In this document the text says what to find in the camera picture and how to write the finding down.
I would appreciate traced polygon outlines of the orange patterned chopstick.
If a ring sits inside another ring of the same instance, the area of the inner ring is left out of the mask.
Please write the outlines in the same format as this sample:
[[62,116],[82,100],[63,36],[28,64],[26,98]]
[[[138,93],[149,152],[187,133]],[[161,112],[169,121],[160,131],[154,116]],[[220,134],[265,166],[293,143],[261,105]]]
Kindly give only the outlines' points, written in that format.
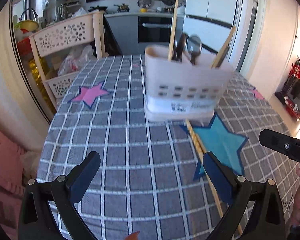
[[[224,202],[228,205],[233,204],[234,197],[232,196],[232,194],[234,191],[234,186],[232,186],[230,181],[227,180],[224,172],[219,169],[217,162],[220,161],[217,159],[214,153],[211,151],[207,151],[205,149],[205,146],[200,141],[199,135],[197,135],[194,132],[189,120],[186,120],[186,125],[184,128],[187,130],[187,133],[190,135],[198,156],[198,164],[196,167],[194,179],[198,179],[203,175],[206,175],[213,197],[217,204],[219,215],[222,216],[223,211],[221,209],[221,202]],[[223,166],[227,171],[230,172],[231,175],[241,176],[241,175],[236,175],[226,165]]]

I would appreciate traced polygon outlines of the metal spoon black handle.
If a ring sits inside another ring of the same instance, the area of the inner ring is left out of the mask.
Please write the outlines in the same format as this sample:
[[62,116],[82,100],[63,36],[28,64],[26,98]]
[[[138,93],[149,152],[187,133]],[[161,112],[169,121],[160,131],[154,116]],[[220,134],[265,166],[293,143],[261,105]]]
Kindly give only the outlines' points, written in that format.
[[173,49],[173,56],[172,56],[173,61],[177,61],[177,62],[182,61],[182,55],[187,44],[187,38],[188,35],[186,33],[181,34],[176,47]]

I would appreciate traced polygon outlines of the white refrigerator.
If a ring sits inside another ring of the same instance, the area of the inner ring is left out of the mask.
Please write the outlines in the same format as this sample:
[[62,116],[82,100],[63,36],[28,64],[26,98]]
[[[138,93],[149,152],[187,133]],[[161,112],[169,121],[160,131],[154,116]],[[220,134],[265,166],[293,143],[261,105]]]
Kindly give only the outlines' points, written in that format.
[[183,32],[219,51],[235,19],[237,0],[186,0]]

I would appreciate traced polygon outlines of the blue-tipped wooden chopstick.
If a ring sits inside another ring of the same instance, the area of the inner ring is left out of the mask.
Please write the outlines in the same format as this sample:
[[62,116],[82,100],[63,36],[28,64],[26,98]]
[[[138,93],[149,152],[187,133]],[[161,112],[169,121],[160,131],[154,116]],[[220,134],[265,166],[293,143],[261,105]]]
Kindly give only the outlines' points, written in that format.
[[177,25],[177,10],[178,10],[178,0],[175,0],[174,5],[174,14],[172,18],[172,26],[171,26],[171,34],[170,34],[170,42],[169,42],[169,51],[168,51],[168,61],[172,61],[173,56],[173,48],[174,48],[174,41],[175,41],[175,30]]

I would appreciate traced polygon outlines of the pink star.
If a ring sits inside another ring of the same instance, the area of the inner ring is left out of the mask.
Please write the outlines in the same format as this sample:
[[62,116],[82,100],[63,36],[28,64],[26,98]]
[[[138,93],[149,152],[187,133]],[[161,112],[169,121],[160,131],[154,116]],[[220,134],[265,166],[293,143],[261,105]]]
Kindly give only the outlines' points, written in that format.
[[264,100],[263,95],[262,95],[256,88],[252,89],[251,91],[253,92],[254,97],[255,97],[256,99]]
[[87,107],[92,108],[97,98],[110,94],[110,91],[104,88],[105,81],[102,81],[92,87],[79,86],[78,94],[69,102],[83,102]]

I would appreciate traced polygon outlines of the red bag by wall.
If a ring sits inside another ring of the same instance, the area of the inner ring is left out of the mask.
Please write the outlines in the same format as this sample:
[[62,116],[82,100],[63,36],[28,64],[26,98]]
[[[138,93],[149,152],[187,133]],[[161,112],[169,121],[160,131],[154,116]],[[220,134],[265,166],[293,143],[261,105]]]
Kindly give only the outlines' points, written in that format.
[[292,118],[300,119],[300,58],[292,65],[283,88],[275,92],[275,96]]

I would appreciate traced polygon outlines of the orange star patch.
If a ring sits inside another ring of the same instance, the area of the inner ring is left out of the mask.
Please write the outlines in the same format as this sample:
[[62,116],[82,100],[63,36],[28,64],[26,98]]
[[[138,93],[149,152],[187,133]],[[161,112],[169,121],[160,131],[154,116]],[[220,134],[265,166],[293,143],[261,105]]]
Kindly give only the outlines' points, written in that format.
[[131,234],[129,234],[125,240],[138,240],[138,235],[139,235],[139,231],[133,232]]

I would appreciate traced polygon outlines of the blue star patch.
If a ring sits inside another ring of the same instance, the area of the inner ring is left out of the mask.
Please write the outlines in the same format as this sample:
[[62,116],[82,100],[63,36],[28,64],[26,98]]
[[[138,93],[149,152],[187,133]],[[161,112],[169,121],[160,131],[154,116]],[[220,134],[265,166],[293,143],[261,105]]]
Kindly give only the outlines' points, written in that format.
[[244,175],[240,152],[248,137],[229,131],[217,113],[207,126],[192,125],[192,128],[207,151],[213,152],[217,159],[236,175]]

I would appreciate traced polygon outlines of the pink star right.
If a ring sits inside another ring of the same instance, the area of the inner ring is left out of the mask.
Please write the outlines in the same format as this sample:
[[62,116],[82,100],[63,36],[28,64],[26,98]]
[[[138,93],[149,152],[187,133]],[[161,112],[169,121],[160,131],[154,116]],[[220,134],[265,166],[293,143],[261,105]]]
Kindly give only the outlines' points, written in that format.
[[263,95],[262,95],[256,88],[252,89],[251,91],[253,92],[254,97],[255,97],[256,99],[264,100]]

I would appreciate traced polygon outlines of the plain wooden chopstick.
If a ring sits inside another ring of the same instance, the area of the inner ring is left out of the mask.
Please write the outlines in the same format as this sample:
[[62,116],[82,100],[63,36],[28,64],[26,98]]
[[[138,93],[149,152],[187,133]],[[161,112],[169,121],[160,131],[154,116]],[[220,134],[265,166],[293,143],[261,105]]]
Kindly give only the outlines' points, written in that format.
[[214,58],[213,62],[210,64],[210,68],[219,68],[220,65],[222,64],[226,54],[227,54],[227,51],[229,49],[229,44],[232,40],[232,37],[234,35],[236,31],[236,27],[233,26],[232,29],[230,30],[230,33],[226,39],[226,41],[224,42],[224,44],[222,45],[221,49],[219,50],[219,52],[217,53],[216,57]]

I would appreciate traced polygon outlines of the black built-in oven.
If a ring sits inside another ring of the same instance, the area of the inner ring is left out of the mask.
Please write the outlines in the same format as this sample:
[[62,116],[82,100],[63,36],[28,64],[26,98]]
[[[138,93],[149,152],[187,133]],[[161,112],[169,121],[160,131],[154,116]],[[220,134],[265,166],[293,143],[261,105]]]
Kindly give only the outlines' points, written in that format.
[[171,27],[170,17],[139,16],[138,43],[168,43]]

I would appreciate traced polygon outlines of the beige plastic storage rack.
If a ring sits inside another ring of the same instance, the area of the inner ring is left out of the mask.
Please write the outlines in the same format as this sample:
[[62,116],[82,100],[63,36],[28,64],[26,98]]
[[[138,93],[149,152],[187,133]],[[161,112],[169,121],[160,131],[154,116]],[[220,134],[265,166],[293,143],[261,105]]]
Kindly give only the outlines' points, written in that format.
[[60,81],[70,82],[72,79],[70,74],[58,77],[54,69],[45,73],[41,59],[64,56],[72,48],[85,46],[91,42],[95,44],[98,59],[108,56],[104,42],[103,19],[103,11],[94,11],[55,23],[29,37],[35,64],[55,109],[57,109],[57,102],[65,96],[65,88],[55,87],[60,84]]

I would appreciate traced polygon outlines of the grey checked tablecloth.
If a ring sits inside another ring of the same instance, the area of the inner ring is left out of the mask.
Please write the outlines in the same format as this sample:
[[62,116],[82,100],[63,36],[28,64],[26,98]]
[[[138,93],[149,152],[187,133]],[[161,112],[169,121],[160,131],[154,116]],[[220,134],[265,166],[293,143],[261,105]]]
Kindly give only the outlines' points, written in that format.
[[[92,108],[69,102],[79,86],[105,81],[110,94]],[[220,220],[207,179],[194,180],[197,155],[180,122],[145,118],[145,59],[141,55],[89,61],[55,114],[37,179],[68,174],[96,151],[101,166],[78,213],[98,239],[206,239]]]

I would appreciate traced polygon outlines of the white plastic utensil caddy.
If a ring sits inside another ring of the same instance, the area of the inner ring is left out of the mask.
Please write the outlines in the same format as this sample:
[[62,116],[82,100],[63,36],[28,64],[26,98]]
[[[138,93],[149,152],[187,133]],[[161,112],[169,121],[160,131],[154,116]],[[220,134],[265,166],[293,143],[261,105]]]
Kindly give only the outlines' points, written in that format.
[[168,61],[168,47],[145,49],[144,110],[152,122],[196,120],[209,122],[235,70],[228,61],[211,68],[215,59],[202,53],[192,65],[183,53],[182,61]]

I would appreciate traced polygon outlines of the pink star left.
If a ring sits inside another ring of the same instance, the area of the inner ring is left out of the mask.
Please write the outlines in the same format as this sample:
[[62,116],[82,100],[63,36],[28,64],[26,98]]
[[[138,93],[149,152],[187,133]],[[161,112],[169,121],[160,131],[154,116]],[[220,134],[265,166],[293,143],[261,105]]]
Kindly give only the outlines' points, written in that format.
[[104,88],[105,81],[102,81],[92,87],[79,86],[78,94],[69,102],[83,102],[87,107],[92,108],[97,98],[110,94],[110,91]]

